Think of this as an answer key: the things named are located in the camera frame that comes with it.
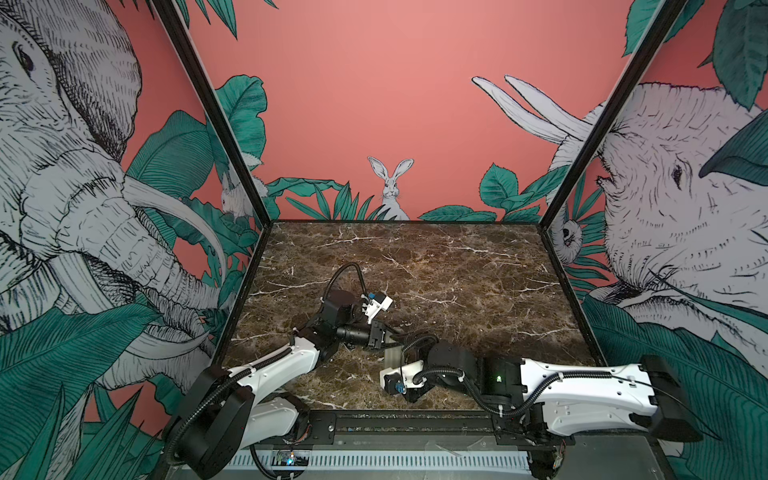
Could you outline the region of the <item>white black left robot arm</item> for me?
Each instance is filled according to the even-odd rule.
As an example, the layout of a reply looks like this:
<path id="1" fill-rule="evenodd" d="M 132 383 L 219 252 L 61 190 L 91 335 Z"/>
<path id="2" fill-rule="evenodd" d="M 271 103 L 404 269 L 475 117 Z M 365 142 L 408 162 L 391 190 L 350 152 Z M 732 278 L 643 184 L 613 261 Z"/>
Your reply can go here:
<path id="1" fill-rule="evenodd" d="M 285 346 L 233 369 L 205 368 L 162 432 L 163 463 L 187 466 L 209 479 L 238 450 L 287 435 L 299 422 L 302 404 L 277 390 L 330 359 L 342 343 L 386 347 L 386 327 L 374 318 L 392 302 L 383 292 L 356 296 L 332 290 Z"/>

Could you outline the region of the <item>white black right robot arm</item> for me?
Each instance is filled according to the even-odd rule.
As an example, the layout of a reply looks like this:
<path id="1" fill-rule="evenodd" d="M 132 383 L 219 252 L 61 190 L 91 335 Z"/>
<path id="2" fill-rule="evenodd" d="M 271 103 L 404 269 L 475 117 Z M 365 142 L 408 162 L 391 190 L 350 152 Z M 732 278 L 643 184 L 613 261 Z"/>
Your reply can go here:
<path id="1" fill-rule="evenodd" d="M 637 430 L 678 443 L 703 437 L 676 372 L 657 355 L 585 367 L 477 357 L 433 337 L 411 349 L 416 361 L 381 371 L 387 393 L 415 402 L 434 387 L 463 392 L 503 427 L 534 442 L 607 430 Z"/>

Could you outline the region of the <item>grey remote control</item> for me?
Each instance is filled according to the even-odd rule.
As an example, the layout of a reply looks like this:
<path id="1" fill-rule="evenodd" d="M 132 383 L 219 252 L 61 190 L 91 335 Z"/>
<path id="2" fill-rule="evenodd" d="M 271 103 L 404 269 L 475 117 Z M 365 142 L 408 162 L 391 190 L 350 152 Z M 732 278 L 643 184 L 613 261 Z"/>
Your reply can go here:
<path id="1" fill-rule="evenodd" d="M 399 368 L 403 360 L 403 347 L 396 346 L 384 350 L 384 368 Z"/>

